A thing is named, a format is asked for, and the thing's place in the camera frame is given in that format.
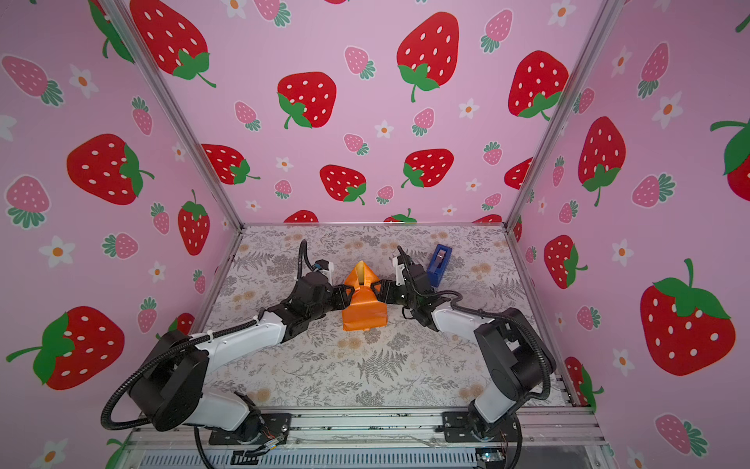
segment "black mounting plate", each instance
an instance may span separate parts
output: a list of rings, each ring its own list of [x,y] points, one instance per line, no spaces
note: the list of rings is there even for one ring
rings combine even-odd
[[[265,420],[265,426],[271,434],[276,435],[279,442],[278,444],[285,444],[287,437],[289,436],[290,423],[292,422],[291,413],[262,413],[261,416]],[[213,428],[211,430],[211,437],[208,438],[208,444],[215,446],[223,446],[228,444],[246,444],[249,446],[260,446],[270,441],[262,432],[258,434],[255,440],[252,441],[239,441],[230,437],[230,432],[223,430],[222,428]]]

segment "orange object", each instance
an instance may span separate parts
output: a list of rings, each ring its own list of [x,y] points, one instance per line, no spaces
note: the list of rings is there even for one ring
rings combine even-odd
[[[343,310],[343,330],[367,330],[388,325],[388,310],[379,302],[370,285],[380,280],[370,267],[360,260],[343,282],[354,288],[351,305]]]

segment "floral tablecloth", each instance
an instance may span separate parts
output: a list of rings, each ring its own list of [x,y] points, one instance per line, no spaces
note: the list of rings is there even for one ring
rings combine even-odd
[[[462,292],[463,305],[502,311],[520,309],[535,325],[502,230],[477,225],[284,225],[249,227],[226,277],[207,328],[248,320],[259,308],[278,304],[292,290],[297,249],[306,239],[310,261],[335,265],[341,283],[360,260],[381,278],[395,278],[396,245],[425,268],[435,246],[453,248],[441,288]],[[260,407],[463,406],[490,383],[479,348],[405,320],[388,307],[388,326],[345,332],[333,311],[291,341],[267,347],[220,367],[207,386],[247,393]],[[553,376],[547,401],[563,406],[561,381]]]

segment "pink wallpaper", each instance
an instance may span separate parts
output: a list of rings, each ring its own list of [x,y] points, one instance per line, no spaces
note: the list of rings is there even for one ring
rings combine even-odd
[[[248,223],[507,218],[599,0],[132,0]]]
[[[3,466],[109,467],[128,433],[101,408],[190,327],[232,232],[96,4],[0,22]]]
[[[741,4],[629,2],[523,211],[520,246],[564,369],[623,468],[746,458]]]

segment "orange folded paper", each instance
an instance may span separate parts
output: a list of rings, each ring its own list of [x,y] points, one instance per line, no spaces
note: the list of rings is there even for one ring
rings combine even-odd
[[[346,277],[343,283],[354,287],[354,294],[351,306],[343,310],[343,330],[367,330],[388,325],[387,306],[379,302],[370,289],[370,285],[378,280],[375,272],[362,260]]]

